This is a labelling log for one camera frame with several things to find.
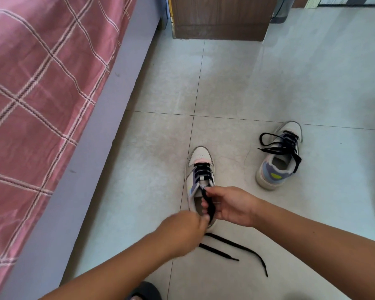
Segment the trash bin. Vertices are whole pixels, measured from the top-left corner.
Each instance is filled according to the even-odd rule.
[[[274,24],[284,23],[295,0],[278,0],[272,15],[271,22]]]

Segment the bed frame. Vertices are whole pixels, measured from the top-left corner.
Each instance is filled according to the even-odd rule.
[[[0,292],[0,300],[35,300],[59,286],[165,10],[165,0],[137,0],[107,83],[61,181]]]

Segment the tile floor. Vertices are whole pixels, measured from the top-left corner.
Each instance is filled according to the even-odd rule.
[[[303,162],[277,191],[255,182],[258,136],[302,124]],[[187,208],[188,151],[205,145],[216,183],[375,240],[375,8],[292,10],[264,43],[156,34],[100,178],[64,281],[100,264]],[[346,299],[254,229],[220,222],[215,240],[240,262],[198,248],[148,280],[163,299]]]

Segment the white sneaker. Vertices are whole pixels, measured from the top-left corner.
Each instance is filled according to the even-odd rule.
[[[205,195],[204,188],[207,186],[214,186],[214,161],[211,158],[210,152],[204,146],[196,147],[186,165],[186,188],[188,189],[188,204],[189,210],[197,212],[200,216],[203,215],[201,207],[201,199],[209,203],[208,214],[211,216],[212,209],[215,212],[215,206],[211,199]],[[215,219],[211,218],[208,227],[212,227]]]
[[[269,144],[263,137],[269,135]],[[265,148],[259,150],[269,153],[257,171],[257,183],[267,189],[274,190],[283,185],[293,175],[301,162],[299,144],[303,142],[303,131],[295,121],[283,123],[274,134],[263,133],[260,143]]]

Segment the forearm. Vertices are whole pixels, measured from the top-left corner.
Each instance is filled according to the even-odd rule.
[[[352,299],[375,299],[375,242],[259,200],[254,227]]]
[[[124,299],[145,277],[171,258],[154,232],[43,299]]]

